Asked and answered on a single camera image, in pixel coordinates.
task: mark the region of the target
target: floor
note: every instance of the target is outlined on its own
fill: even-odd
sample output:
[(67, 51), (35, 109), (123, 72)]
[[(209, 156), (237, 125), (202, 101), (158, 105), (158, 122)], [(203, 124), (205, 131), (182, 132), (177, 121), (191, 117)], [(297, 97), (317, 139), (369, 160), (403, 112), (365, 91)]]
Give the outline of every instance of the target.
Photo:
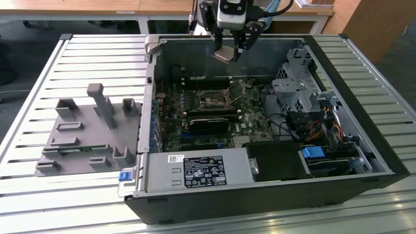
[[(53, 47), (62, 33), (117, 34), (137, 33), (134, 27), (115, 29), (114, 25), (101, 28), (85, 21), (54, 21), (51, 29), (45, 30), (42, 22), (30, 22), (25, 28), (21, 21), (0, 21), (0, 50), (6, 54), (11, 66), (18, 72), (15, 80), (0, 86), (0, 141), (13, 122), (27, 92), (1, 93), (11, 90), (30, 90)], [(416, 20), (407, 27), (405, 35), (375, 64), (375, 67), (395, 87), (402, 97), (416, 108)]]

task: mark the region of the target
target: cable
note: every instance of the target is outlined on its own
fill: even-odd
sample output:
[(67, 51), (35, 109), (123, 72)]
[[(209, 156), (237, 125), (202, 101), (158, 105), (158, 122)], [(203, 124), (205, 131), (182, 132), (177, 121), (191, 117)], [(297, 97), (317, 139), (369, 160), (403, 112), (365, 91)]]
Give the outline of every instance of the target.
[(197, 9), (197, 0), (193, 0), (191, 1), (191, 9), (190, 9), (190, 12), (189, 12), (189, 17), (187, 17), (187, 34), (191, 31), (194, 15), (195, 15), (195, 9)]
[(162, 81), (161, 81), (159, 94), (162, 94)]
[(319, 136), (322, 135), (322, 133), (323, 133), (323, 131), (319, 130), (317, 133), (314, 133), (313, 136), (310, 136), (310, 137), (306, 139), (306, 141), (310, 141), (310, 140), (315, 139), (317, 137), (319, 137)]
[(313, 121), (311, 124), (310, 124), (310, 133), (309, 133), (309, 135), (311, 135), (313, 125), (314, 125), (315, 123), (318, 123), (318, 121)]
[(271, 16), (277, 16), (277, 15), (281, 15), (283, 12), (286, 12), (289, 10), (289, 8), (291, 7), (293, 5), (293, 2), (294, 0), (290, 0), (289, 4), (286, 5), (286, 7), (283, 9), (281, 9), (279, 11), (275, 11), (275, 12), (265, 12), (263, 13), (263, 18), (265, 17), (271, 17)]
[(339, 126), (334, 122), (331, 123), (331, 126), (335, 127), (338, 140), (339, 140), (339, 142), (342, 142), (342, 135), (343, 135), (342, 129), (339, 128)]
[(193, 35), (193, 31), (197, 25), (197, 12), (198, 12), (198, 5), (197, 5), (198, 0), (194, 0), (194, 8), (193, 8), (193, 21), (191, 24), (189, 25), (189, 33)]
[(270, 114), (267, 117), (270, 118), (270, 116), (279, 116), (279, 117), (282, 117), (282, 118), (286, 117), (286, 115), (282, 114), (282, 113), (273, 113), (273, 114)]
[(270, 89), (271, 87), (271, 84), (267, 84), (265, 87), (263, 87), (263, 90), (262, 90), (262, 111), (263, 111), (263, 115), (265, 116), (269, 116), (265, 112), (265, 100), (266, 100), (266, 95), (267, 95), (267, 90)]
[(10, 90), (10, 91), (0, 91), (0, 94), (13, 93), (13, 92), (30, 92), (31, 90)]
[(281, 122), (281, 124), (278, 125), (278, 134), (273, 136), (273, 137), (277, 137), (277, 140), (279, 140), (279, 137), (286, 136), (286, 135), (281, 135), (281, 125), (282, 125), (283, 123), (286, 123), (286, 122), (283, 121), (283, 122)]
[(281, 126), (281, 124), (283, 123), (281, 123), (281, 124), (278, 124), (278, 123), (275, 123), (273, 120), (270, 120), (270, 119), (267, 119), (269, 121), (270, 121), (270, 123), (273, 124), (273, 125), (275, 125), (277, 127), (278, 127), (278, 129), (281, 129), (281, 130), (283, 130), (295, 140), (299, 140), (299, 137), (297, 136), (297, 134), (293, 132), (293, 131), (290, 131), (287, 128), (285, 128), (285, 127), (282, 127)]

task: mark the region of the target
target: yellow wire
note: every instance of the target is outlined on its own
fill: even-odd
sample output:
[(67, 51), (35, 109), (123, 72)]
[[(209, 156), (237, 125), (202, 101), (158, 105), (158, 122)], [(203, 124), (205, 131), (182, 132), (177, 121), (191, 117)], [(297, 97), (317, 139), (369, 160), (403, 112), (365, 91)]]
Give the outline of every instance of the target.
[(337, 136), (339, 137), (339, 134), (341, 134), (339, 127), (334, 124), (331, 126), (334, 126), (337, 128)]
[(321, 133), (322, 133), (322, 130), (319, 130), (311, 137), (309, 137), (309, 139), (306, 141), (317, 138)]

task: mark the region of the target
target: warning label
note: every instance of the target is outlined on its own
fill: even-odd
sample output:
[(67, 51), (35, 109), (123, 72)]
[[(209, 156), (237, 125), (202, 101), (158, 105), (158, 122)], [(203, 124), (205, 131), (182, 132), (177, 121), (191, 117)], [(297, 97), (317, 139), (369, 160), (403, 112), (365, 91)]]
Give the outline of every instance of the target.
[(182, 168), (186, 188), (226, 185), (222, 156), (183, 158)]

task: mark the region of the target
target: red wire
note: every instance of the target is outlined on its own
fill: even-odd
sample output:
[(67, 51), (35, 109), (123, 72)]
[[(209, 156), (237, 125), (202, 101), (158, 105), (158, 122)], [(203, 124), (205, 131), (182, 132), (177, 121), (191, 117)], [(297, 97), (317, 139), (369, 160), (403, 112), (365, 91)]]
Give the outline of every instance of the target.
[(313, 121), (311, 124), (310, 124), (310, 133), (309, 133), (309, 134), (311, 134), (311, 128), (313, 128), (313, 125), (314, 125), (315, 123), (318, 123), (318, 121)]

